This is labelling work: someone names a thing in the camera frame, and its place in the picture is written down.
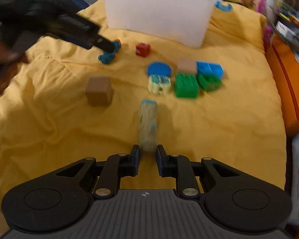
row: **brown wooden block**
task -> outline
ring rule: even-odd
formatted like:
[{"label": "brown wooden block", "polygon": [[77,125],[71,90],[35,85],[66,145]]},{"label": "brown wooden block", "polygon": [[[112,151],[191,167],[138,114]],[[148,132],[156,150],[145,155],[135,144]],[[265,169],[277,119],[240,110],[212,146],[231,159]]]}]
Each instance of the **brown wooden block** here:
[{"label": "brown wooden block", "polygon": [[179,59],[177,64],[177,74],[179,73],[197,75],[196,61],[188,58]]},{"label": "brown wooden block", "polygon": [[112,85],[109,77],[90,77],[85,94],[92,106],[107,106],[112,102]]}]

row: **yellow bedsheet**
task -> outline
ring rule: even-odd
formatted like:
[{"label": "yellow bedsheet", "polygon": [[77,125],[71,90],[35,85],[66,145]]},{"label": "yellow bedsheet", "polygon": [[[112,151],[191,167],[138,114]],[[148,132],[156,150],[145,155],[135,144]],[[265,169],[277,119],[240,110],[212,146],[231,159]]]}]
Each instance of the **yellow bedsheet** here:
[{"label": "yellow bedsheet", "polygon": [[[46,37],[29,51],[31,64],[0,96],[0,203],[12,187],[87,156],[102,161],[129,152],[138,143],[138,112],[145,98],[158,103],[158,143],[168,154],[192,161],[204,156],[273,183],[285,181],[285,132],[281,103],[262,49],[265,18],[240,5],[230,13],[214,10],[200,49],[126,30],[109,29],[104,1],[82,12],[103,25],[101,34],[120,39],[122,49],[102,65],[97,48],[85,50]],[[135,45],[149,43],[149,57],[135,55]],[[148,93],[147,65],[168,63],[175,73],[180,57],[220,63],[224,85],[196,100],[174,93]],[[85,97],[90,76],[110,76],[109,107],[91,107]],[[174,188],[160,178],[155,157],[144,155],[139,175],[123,178],[122,188]]]}]

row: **colored toy blocks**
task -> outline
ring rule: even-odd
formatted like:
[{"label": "colored toy blocks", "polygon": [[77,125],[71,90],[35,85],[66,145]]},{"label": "colored toy blocks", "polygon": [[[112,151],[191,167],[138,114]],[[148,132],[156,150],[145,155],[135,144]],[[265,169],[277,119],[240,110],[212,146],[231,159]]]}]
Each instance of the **colored toy blocks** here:
[{"label": "colored toy blocks", "polygon": [[199,86],[194,75],[178,74],[175,82],[175,94],[178,98],[196,98]]},{"label": "colored toy blocks", "polygon": [[112,85],[109,77],[90,77],[85,94],[92,106],[108,106],[112,102]]},{"label": "colored toy blocks", "polygon": [[177,63],[177,74],[193,74],[197,75],[197,63],[195,60],[181,58]]},{"label": "colored toy blocks", "polygon": [[171,80],[168,76],[150,75],[148,89],[154,94],[166,94],[171,90]]},{"label": "colored toy blocks", "polygon": [[224,76],[224,70],[219,64],[197,61],[197,70],[202,75],[214,75],[219,79]]},{"label": "colored toy blocks", "polygon": [[222,81],[213,75],[198,74],[197,79],[198,79],[200,86],[206,92],[214,91],[222,85]]},{"label": "colored toy blocks", "polygon": [[150,54],[150,45],[139,43],[136,45],[135,54],[141,57],[147,57]]}]

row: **blue clip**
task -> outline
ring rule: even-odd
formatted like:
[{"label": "blue clip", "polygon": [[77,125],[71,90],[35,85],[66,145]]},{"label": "blue clip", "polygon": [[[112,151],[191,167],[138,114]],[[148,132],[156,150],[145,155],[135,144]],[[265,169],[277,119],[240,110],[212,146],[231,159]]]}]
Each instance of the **blue clip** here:
[{"label": "blue clip", "polygon": [[232,10],[232,5],[228,4],[227,6],[222,5],[221,1],[215,3],[215,7],[222,10],[223,12],[230,12]]}]

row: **blue toy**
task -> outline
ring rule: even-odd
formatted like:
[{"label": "blue toy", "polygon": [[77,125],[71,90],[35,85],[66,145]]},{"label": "blue toy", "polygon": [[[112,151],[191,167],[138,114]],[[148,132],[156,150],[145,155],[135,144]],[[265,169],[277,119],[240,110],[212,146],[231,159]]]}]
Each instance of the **blue toy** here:
[{"label": "blue toy", "polygon": [[103,64],[109,64],[111,63],[114,58],[115,58],[115,55],[116,53],[121,49],[122,45],[121,45],[121,42],[119,40],[115,40],[112,42],[115,46],[115,49],[112,53],[107,53],[107,52],[104,52],[102,55],[99,55],[98,56],[98,59],[103,63]]},{"label": "blue toy", "polygon": [[203,75],[212,75],[213,71],[210,68],[209,63],[207,62],[202,62],[202,61],[197,61],[197,72],[201,73]]},{"label": "blue toy", "polygon": [[219,79],[222,79],[225,73],[220,64],[203,61],[197,61],[197,71],[202,75],[214,75]]},{"label": "blue toy", "polygon": [[226,5],[222,5],[221,1],[217,1],[215,3],[215,7],[218,8],[218,9],[220,9],[220,10],[222,10],[223,12],[230,12],[233,9],[232,5],[230,3],[227,4],[227,6],[226,6]]},{"label": "blue toy", "polygon": [[162,76],[171,76],[171,68],[162,62],[151,63],[147,68],[147,75],[162,75]]}]

